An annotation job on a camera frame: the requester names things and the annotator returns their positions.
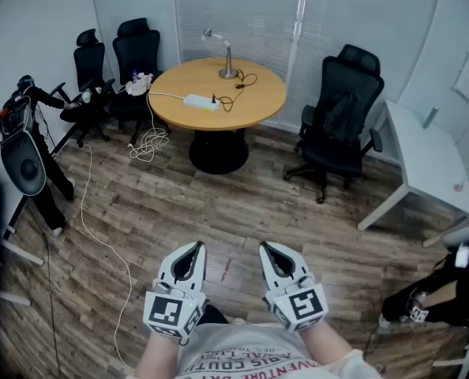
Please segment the black office chair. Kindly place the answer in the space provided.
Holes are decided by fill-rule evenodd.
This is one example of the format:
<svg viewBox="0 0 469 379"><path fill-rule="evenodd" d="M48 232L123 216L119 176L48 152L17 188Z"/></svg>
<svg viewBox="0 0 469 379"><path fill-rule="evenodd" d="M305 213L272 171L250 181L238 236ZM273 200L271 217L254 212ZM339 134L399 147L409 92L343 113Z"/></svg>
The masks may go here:
<svg viewBox="0 0 469 379"><path fill-rule="evenodd" d="M77 37L77 49L73 52L79 95L70 99L63 89L65 83L61 83L51 92L52 96L59 94L66 103L75 103L74 109L64 110L60 117L82 128L81 135L76 140L79 148L83 147L84 137L92 128L95 128L105 141L109 140L100 123L110 117L105 108L114 95L114 79L103 79L104 58L105 45L96 38L96 30L92 28L82 32ZM81 94L88 88L92 92L92 98L90 103L84 103Z"/></svg>
<svg viewBox="0 0 469 379"><path fill-rule="evenodd" d="M119 82L122 87L132 80L134 69L138 73L152 73L154 78L162 74L158 70L157 62L159 42L159 31L150 29L144 17L125 21L119 25L112 46L118 61ZM109 111L117 118L120 127L128 121L137 122L130 144L136 143L139 130L146 120L152 119L162 125L165 132L170 131L168 124L161 117L151 114L145 94L131 96L122 88L111 101Z"/></svg>
<svg viewBox="0 0 469 379"><path fill-rule="evenodd" d="M337 56L322 62L321 94L316 106L302 110L300 140L295 150L305 163L283 176L313 173L321 191L317 203L326 199L327 175L344 179L348 187L362 174L362 158L369 151L383 151L380 133L370 129L366 144L360 140L369 111L385 82L378 57L360 47L346 44Z"/></svg>

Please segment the white window blinds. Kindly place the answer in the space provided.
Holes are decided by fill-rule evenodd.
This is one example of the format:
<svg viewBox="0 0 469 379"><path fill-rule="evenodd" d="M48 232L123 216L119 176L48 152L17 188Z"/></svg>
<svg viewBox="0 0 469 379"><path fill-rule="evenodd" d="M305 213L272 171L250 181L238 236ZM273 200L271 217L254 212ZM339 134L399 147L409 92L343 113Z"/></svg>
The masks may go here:
<svg viewBox="0 0 469 379"><path fill-rule="evenodd" d="M269 120L299 128L302 108L318 101L323 59L352 44L381 63L383 99L399 99L430 29L437 0L175 0L184 61L223 57L273 70L287 100Z"/></svg>

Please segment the pale crumpled cloth pile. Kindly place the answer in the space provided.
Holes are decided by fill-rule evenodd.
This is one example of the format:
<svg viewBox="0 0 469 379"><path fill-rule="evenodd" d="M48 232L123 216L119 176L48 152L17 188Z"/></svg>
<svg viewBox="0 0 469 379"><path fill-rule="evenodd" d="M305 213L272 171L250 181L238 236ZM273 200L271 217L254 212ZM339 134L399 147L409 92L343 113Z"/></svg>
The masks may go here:
<svg viewBox="0 0 469 379"><path fill-rule="evenodd" d="M139 73L139 80L136 83L128 81L125 85L126 92L131 96L141 96L147 93L151 88L154 75L152 73Z"/></svg>

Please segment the white desk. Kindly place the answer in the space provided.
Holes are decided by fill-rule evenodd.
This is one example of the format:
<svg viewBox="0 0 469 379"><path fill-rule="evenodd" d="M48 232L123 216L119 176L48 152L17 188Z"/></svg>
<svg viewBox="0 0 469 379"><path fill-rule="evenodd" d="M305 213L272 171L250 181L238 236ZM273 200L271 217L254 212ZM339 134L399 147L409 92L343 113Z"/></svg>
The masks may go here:
<svg viewBox="0 0 469 379"><path fill-rule="evenodd" d="M436 126L423 129L415 113L388 100L373 131L377 132L385 122L392 130L403 182L357 228L364 231L408 193L413 193L462 213L449 229L422 243L424 247L437 244L447 234L469 224L469 179L455 142Z"/></svg>

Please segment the person's black trousers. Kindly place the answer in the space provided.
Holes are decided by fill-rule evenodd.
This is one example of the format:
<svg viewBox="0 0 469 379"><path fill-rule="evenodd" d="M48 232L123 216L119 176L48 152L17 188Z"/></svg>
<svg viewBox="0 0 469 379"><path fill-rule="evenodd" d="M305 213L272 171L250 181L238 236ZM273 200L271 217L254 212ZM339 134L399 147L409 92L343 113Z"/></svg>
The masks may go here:
<svg viewBox="0 0 469 379"><path fill-rule="evenodd" d="M204 307L204 312L198 321L198 325L204 324L228 324L228 319L213 305L207 304Z"/></svg>

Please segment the person's right forearm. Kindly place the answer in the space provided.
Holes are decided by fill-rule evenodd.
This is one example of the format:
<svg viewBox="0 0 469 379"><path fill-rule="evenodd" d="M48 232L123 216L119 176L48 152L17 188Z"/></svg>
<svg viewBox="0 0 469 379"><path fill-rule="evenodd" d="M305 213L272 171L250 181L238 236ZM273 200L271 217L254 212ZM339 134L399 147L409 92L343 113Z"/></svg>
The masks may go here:
<svg viewBox="0 0 469 379"><path fill-rule="evenodd" d="M298 332L310 357L322 366L344 360L354 350L326 321L322 320Z"/></svg>

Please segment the grey cylinder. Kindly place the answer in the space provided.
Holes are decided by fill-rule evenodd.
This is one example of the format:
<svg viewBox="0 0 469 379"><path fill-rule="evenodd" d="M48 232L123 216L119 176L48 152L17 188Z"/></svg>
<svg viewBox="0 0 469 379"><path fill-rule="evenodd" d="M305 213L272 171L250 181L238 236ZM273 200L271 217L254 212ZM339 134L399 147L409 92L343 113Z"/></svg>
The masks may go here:
<svg viewBox="0 0 469 379"><path fill-rule="evenodd" d="M436 118L439 110L440 110L439 107L433 107L431 109L430 113L427 115L424 123L422 124L423 129L428 129L432 125L432 123L433 123L434 119Z"/></svg>

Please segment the person's white printed t-shirt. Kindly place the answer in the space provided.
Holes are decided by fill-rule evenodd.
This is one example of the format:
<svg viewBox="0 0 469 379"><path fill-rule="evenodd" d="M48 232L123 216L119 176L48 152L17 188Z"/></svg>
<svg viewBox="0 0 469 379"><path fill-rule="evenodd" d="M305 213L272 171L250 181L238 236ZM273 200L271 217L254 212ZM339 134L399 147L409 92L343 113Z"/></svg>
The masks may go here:
<svg viewBox="0 0 469 379"><path fill-rule="evenodd" d="M175 379L382 379L354 349L322 366L298 332L273 324L204 324L180 345Z"/></svg>

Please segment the round wooden table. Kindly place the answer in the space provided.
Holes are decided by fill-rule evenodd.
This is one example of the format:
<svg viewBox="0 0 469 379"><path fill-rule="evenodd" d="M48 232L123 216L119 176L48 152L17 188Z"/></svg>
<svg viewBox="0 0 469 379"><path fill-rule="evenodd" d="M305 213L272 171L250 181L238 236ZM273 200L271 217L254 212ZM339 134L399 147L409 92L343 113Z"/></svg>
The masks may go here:
<svg viewBox="0 0 469 379"><path fill-rule="evenodd" d="M207 174L230 174L248 159L245 131L275 115L284 105L287 90L272 70L255 62L236 59L238 77L219 77L221 58L185 62L159 76L148 94L152 112L171 126L194 132L189 159ZM189 95L215 97L215 112L188 107Z"/></svg>

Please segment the white power strip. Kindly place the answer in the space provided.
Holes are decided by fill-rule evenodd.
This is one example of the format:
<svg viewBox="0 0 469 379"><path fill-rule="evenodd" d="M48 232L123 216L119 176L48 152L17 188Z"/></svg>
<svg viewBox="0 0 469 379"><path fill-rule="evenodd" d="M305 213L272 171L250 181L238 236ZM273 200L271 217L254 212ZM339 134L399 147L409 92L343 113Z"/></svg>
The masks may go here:
<svg viewBox="0 0 469 379"><path fill-rule="evenodd" d="M189 94L184 98L183 103L188 107L195 107L210 112L219 110L219 101L215 97Z"/></svg>

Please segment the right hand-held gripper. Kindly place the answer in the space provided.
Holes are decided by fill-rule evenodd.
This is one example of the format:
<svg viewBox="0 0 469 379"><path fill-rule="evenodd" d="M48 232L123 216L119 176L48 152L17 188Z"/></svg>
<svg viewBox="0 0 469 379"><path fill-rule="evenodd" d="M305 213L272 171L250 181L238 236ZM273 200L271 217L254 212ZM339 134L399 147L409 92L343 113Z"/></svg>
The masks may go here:
<svg viewBox="0 0 469 379"><path fill-rule="evenodd" d="M320 322L328 314L321 283L309 274L303 256L276 242L261 242L259 256L269 291L268 309L288 332L298 332ZM288 285L277 288L277 285Z"/></svg>

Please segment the grey rounded device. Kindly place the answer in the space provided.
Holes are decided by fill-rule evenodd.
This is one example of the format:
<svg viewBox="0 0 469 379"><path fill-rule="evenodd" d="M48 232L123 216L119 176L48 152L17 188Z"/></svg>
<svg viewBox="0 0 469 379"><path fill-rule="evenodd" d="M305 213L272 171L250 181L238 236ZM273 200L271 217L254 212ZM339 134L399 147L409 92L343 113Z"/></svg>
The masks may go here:
<svg viewBox="0 0 469 379"><path fill-rule="evenodd" d="M28 96L10 98L0 110L0 154L10 181L25 196L45 186L43 160L32 137L34 116Z"/></svg>

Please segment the silver desk lamp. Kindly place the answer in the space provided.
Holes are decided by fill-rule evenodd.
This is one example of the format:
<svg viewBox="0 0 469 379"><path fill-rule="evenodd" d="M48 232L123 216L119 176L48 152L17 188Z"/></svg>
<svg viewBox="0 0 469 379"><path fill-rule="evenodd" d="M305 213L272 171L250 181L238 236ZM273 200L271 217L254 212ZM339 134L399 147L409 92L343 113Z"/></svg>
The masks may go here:
<svg viewBox="0 0 469 379"><path fill-rule="evenodd" d="M223 69L219 71L219 77L224 80L233 80L238 77L238 71L232 65L232 57L231 57L231 45L227 39L222 37L219 34L214 33L210 28L206 28L203 31L202 39L207 38L215 38L220 40L226 47L226 62Z"/></svg>

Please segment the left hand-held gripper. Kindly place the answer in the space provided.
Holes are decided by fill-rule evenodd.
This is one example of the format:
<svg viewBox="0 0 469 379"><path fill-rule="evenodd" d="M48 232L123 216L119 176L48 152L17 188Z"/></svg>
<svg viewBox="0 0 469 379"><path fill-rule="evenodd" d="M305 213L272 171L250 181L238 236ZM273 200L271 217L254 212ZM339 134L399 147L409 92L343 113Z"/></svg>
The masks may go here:
<svg viewBox="0 0 469 379"><path fill-rule="evenodd" d="M201 291L206 261L207 250L201 241L180 246L164 258L158 280L145 295L144 325L161 336L190 337L204 314L206 296Z"/></svg>

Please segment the person's left forearm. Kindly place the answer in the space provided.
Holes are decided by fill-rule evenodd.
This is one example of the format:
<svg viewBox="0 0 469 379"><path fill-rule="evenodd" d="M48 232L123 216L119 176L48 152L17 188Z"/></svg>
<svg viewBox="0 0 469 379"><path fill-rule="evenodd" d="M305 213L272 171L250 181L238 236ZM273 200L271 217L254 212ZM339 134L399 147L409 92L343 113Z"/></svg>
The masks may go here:
<svg viewBox="0 0 469 379"><path fill-rule="evenodd" d="M152 333L134 372L136 379L175 379L179 339Z"/></svg>

